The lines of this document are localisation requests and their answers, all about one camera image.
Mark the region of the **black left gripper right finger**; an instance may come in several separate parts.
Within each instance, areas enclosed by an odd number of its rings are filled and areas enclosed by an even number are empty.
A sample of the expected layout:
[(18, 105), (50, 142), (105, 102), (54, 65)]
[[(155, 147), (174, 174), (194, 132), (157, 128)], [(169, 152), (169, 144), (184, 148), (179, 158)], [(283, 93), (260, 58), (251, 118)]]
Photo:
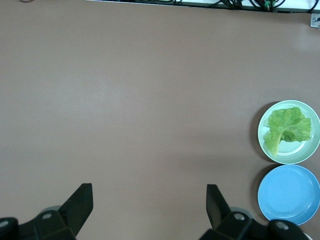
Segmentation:
[(206, 212), (215, 230), (231, 212), (229, 205), (216, 184), (206, 186)]

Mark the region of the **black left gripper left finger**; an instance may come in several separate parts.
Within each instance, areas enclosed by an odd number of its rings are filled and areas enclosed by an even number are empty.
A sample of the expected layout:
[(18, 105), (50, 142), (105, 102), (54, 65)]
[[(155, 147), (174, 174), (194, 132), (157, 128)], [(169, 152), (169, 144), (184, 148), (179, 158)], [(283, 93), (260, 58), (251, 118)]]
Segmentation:
[(76, 237), (93, 210), (93, 186), (83, 183), (58, 209), (71, 233)]

